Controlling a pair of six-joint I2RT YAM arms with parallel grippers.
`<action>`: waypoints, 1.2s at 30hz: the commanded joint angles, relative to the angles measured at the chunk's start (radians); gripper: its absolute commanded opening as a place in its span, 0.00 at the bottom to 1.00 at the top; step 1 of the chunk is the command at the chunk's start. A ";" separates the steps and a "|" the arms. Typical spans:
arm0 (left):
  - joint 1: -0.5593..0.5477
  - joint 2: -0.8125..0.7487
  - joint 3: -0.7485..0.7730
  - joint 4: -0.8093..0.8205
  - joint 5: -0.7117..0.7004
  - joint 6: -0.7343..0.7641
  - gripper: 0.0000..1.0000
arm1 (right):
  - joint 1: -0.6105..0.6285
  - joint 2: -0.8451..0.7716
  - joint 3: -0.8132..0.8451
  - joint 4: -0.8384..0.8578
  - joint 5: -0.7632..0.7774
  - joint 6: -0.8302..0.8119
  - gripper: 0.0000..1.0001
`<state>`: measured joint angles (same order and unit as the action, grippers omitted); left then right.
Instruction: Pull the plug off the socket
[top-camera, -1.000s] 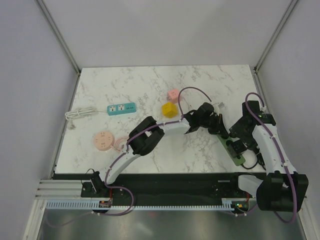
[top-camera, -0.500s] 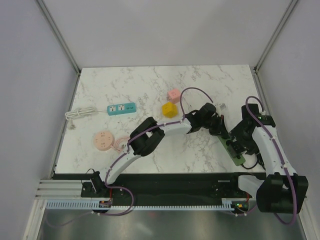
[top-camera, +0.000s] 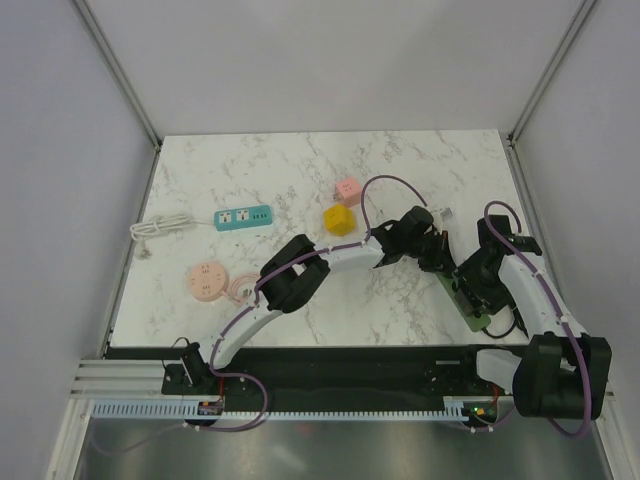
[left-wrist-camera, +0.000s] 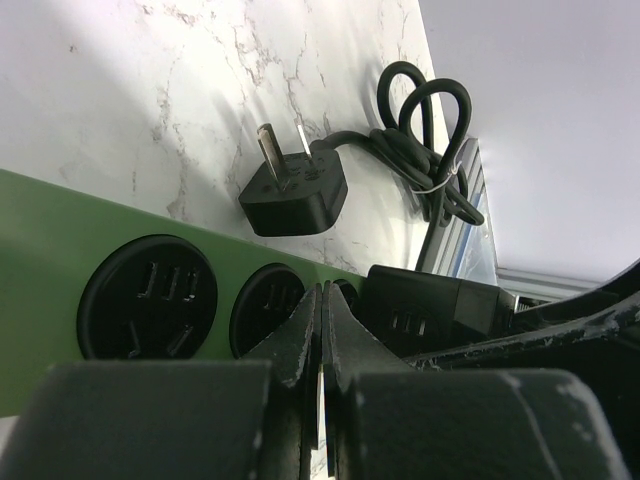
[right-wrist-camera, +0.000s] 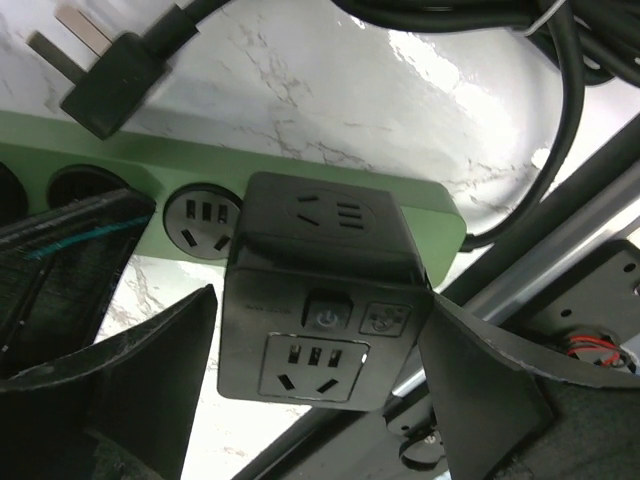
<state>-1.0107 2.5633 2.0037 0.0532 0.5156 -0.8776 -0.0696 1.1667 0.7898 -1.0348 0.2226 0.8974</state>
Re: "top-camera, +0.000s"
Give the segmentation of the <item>green power strip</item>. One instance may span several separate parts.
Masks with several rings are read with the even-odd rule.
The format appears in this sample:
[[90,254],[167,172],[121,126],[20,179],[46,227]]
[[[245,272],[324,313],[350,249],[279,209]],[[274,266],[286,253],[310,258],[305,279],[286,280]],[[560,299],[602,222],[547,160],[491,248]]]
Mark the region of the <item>green power strip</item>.
[[468,328],[474,333],[486,329],[491,323],[490,301],[487,286],[479,273],[474,270],[440,269],[436,275]]

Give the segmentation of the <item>yellow cube plug adapter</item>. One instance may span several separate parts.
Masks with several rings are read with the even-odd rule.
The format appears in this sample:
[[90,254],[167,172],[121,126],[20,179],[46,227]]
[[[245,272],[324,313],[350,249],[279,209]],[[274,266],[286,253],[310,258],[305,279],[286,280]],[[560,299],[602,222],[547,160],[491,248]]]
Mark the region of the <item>yellow cube plug adapter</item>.
[[323,213],[325,229],[332,235],[345,236],[356,229],[355,216],[351,209],[336,204]]

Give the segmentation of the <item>pink cube plug adapter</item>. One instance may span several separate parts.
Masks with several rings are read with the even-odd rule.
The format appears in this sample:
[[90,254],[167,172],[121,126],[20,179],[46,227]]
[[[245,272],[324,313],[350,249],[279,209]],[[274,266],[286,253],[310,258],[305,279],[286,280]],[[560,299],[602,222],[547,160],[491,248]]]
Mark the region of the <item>pink cube plug adapter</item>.
[[359,204],[361,196],[362,187],[355,177],[347,177],[335,184],[333,199],[347,208]]

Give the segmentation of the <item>teal power strip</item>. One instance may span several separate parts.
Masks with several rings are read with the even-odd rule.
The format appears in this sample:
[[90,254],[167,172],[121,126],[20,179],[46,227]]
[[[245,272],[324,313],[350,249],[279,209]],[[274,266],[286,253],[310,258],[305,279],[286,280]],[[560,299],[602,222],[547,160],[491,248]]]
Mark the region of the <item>teal power strip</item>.
[[213,221],[219,232],[228,232],[269,226],[273,223],[273,214],[269,205],[261,204],[217,211]]

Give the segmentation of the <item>pink round power socket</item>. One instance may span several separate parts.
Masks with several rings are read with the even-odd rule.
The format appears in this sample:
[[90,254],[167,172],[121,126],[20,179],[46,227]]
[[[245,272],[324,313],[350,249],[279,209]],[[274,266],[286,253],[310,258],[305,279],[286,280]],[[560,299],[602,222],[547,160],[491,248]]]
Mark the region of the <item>pink round power socket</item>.
[[186,285],[191,295],[200,302],[213,302],[226,294],[229,277],[218,262],[202,262],[191,268]]

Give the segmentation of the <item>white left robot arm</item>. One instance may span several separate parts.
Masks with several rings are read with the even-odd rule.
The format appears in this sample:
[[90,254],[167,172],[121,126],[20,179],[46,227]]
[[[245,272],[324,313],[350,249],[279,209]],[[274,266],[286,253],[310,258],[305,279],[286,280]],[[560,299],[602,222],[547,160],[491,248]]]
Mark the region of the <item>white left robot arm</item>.
[[260,272],[252,296],[241,305],[213,343],[210,359],[200,346],[185,347],[180,360],[185,382],[198,393],[216,388],[219,372],[264,326],[305,306],[332,273],[373,270],[403,257],[415,259],[428,273],[450,274],[454,263],[449,235],[436,227],[431,213],[413,207],[399,220],[368,229],[365,238],[336,246],[317,246],[300,234],[289,241]]

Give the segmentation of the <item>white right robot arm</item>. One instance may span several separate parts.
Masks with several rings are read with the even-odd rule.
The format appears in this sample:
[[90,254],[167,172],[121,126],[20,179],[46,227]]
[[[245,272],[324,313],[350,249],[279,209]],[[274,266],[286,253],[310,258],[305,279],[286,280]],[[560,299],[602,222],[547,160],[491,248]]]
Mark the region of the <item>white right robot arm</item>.
[[458,368],[467,392],[492,383],[512,393],[524,417],[595,420],[612,351],[586,332],[550,280],[537,241],[515,234],[506,215],[477,223],[479,248],[454,273],[454,301],[468,319],[513,310],[529,343],[521,355],[485,349]]

